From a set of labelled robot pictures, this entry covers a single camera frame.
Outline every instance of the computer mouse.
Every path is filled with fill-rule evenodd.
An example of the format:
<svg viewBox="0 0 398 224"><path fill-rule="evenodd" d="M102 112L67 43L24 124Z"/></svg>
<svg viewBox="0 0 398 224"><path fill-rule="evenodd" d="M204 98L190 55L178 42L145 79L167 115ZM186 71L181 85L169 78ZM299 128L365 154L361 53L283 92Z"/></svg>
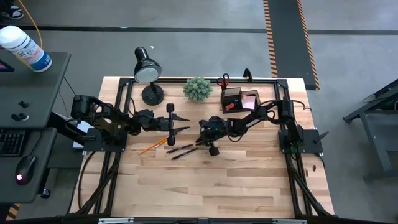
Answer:
<svg viewBox="0 0 398 224"><path fill-rule="evenodd" d="M15 180L17 184L24 185L29 183L33 177L36 157L32 155L24 156L20 159L15 170Z"/></svg>

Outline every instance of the wood grain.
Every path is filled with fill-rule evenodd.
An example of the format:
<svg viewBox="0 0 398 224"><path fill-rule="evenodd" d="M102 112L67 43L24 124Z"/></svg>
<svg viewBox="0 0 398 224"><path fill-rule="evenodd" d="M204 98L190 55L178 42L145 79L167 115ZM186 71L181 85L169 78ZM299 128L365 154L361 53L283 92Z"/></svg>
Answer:
<svg viewBox="0 0 398 224"><path fill-rule="evenodd" d="M120 77L104 77L100 100L114 103ZM288 79L291 99L308 105L302 79ZM155 116L167 116L166 104L175 104L175 113L190 122L175 122L175 127L191 126L176 136L176 145L163 144L139 156L139 152L167 136L162 132L145 132L129 136L126 152L122 154L113 203L113 216L129 217L236 217L236 218L292 218L285 157L280 153L277 139L278 126L261 122L251 128L238 143L228 138L215 142L220 155L211 157L206 147L176 161L177 153L166 151L193 143L199 137L199 120L211 116L242 118L247 113L223 114L220 106L220 88L205 103L189 102L182 92L182 83L159 84L165 98L157 106L148 106L141 99L147 84L135 83L132 97L137 110L149 108ZM230 84L243 91L257 90L261 101L273 100L274 89L267 84ZM304 128L313 127L309 110L295 104L297 122ZM95 154L88 163L82 183L82 199L87 200L98 185L103 153ZM319 158L303 155L307 182L313 194L329 212L333 213L325 171ZM303 205L302 193L298 190ZM71 212L77 210L77 191Z"/></svg>

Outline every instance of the lamp base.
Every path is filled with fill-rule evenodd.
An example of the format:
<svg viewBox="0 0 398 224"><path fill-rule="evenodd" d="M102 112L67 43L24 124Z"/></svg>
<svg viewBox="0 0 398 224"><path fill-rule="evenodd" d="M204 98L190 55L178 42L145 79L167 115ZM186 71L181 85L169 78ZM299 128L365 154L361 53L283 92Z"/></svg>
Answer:
<svg viewBox="0 0 398 224"><path fill-rule="evenodd" d="M143 89L141 96L144 103L150 106L155 106L163 101L164 92L160 86L151 83Z"/></svg>

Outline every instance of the scissors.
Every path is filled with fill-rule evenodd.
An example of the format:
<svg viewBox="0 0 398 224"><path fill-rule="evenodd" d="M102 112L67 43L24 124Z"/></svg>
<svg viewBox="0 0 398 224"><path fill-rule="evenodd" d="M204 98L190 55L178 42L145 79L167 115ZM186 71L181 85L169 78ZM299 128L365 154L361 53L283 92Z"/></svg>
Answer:
<svg viewBox="0 0 398 224"><path fill-rule="evenodd" d="M217 79L217 85L221 86L222 90L226 90L226 86L229 84L229 75L224 73L222 78Z"/></svg>

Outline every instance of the gray floor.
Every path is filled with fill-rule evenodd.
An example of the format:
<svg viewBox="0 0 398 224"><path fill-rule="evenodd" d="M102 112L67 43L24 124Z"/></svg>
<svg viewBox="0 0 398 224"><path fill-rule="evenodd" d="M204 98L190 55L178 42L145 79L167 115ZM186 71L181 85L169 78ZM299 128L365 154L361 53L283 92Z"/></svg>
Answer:
<svg viewBox="0 0 398 224"><path fill-rule="evenodd" d="M302 0L309 29L398 29L393 0ZM265 28L259 0L100 0L26 1L42 25L136 27ZM34 38L35 32L29 32ZM131 75L133 50L141 45L167 75L240 76L249 67L255 77L270 77L265 34L42 32L47 51L68 51L66 74L81 94L99 93L105 75ZM341 119L370 93L398 78L398 36L310 36L320 91L309 91L315 126L330 131L323 140L326 174L337 215L397 223L398 182L365 184L362 176L379 164L360 121ZM69 108L72 94L61 93ZM55 111L65 114L60 100ZM75 186L74 171L58 170L49 183L53 197L21 207L18 218L63 215Z"/></svg>

